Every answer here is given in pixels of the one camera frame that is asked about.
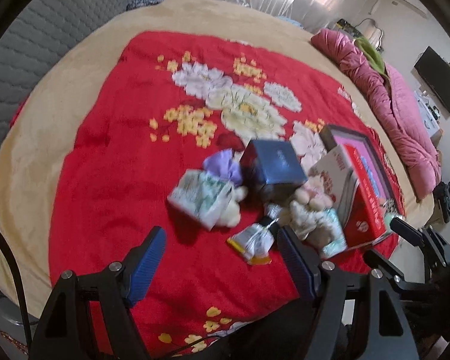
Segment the red and white box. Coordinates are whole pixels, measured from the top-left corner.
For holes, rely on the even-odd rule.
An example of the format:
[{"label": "red and white box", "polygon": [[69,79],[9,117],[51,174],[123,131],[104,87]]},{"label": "red and white box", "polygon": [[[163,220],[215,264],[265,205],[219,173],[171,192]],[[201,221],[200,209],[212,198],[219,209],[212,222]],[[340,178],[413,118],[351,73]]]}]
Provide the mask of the red and white box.
[{"label": "red and white box", "polygon": [[349,249],[371,245],[384,236],[386,228],[378,198],[360,154],[353,146],[337,145],[310,169],[309,174],[322,176]]}]

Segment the white wall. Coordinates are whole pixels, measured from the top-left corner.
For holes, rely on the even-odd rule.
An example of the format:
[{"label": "white wall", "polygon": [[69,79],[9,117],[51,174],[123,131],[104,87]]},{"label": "white wall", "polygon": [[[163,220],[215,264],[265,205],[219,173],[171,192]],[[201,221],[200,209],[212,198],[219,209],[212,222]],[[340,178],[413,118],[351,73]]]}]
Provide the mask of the white wall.
[{"label": "white wall", "polygon": [[[419,55],[430,46],[440,56],[450,62],[450,38],[433,16],[425,19],[401,3],[394,5],[394,0],[381,0],[374,14],[369,14],[377,0],[346,0],[342,17],[357,25],[366,17],[375,19],[384,30],[382,46],[383,58],[402,73],[412,90],[426,89],[418,74],[413,69]],[[442,112],[440,126],[444,135],[439,144],[443,154],[442,179],[450,180],[450,115],[435,101]],[[444,237],[450,242],[450,223],[443,228]]]}]

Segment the flower center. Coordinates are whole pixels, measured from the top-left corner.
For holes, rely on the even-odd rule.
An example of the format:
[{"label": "flower center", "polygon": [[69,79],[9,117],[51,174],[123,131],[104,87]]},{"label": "flower center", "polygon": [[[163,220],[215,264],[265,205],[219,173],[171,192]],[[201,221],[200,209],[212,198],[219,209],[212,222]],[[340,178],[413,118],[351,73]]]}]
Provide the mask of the flower center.
[{"label": "flower center", "polygon": [[253,116],[257,115],[258,113],[257,109],[248,103],[241,103],[238,106],[238,109],[242,111],[244,114],[250,114]]}]

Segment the beige blanket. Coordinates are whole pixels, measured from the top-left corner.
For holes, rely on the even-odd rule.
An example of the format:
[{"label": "beige blanket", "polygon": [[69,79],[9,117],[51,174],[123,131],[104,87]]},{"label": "beige blanket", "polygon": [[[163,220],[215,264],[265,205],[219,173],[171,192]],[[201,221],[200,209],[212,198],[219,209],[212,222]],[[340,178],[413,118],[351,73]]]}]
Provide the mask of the beige blanket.
[{"label": "beige blanket", "polygon": [[[417,202],[404,166],[354,84],[309,43],[311,34],[256,10],[217,0],[165,0],[118,15],[68,52],[31,93],[0,149],[0,230],[17,259],[29,312],[41,315],[51,291],[48,233],[63,159],[127,43],[146,30],[246,41],[293,57],[340,81],[377,130],[403,189],[407,220],[425,224],[433,199]],[[63,245],[72,248],[73,244]],[[17,303],[0,253],[0,290]]]}]

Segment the headboard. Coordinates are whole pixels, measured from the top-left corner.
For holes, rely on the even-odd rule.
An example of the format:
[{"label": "headboard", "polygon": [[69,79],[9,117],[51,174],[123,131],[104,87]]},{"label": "headboard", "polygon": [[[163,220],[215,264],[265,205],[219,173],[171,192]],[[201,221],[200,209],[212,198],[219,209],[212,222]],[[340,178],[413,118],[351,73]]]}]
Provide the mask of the headboard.
[{"label": "headboard", "polygon": [[32,0],[0,39],[0,144],[19,104],[68,50],[130,0]]}]

